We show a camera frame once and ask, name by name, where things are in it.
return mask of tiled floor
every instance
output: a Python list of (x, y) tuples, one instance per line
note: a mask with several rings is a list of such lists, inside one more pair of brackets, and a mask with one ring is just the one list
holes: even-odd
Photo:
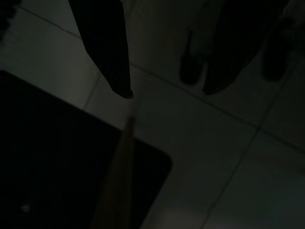
[(304, 66), (270, 83), (257, 56), (217, 95), (202, 94), (204, 77), (185, 86), (177, 73), (186, 27), (205, 37), (205, 50), (223, 0), (206, 2), (123, 1), (134, 100), (114, 94), (87, 55), (68, 0), (24, 0), (0, 63), (117, 128), (137, 101), (136, 137), (173, 159), (143, 229), (304, 228), (305, 177), (273, 163), (305, 167)]

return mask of black mat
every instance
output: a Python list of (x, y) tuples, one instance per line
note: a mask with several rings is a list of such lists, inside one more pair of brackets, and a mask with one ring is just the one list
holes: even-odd
[[(31, 226), (88, 228), (121, 132), (5, 72), (0, 98), (0, 183), (30, 196)], [(140, 228), (171, 166), (135, 141), (131, 228)]]

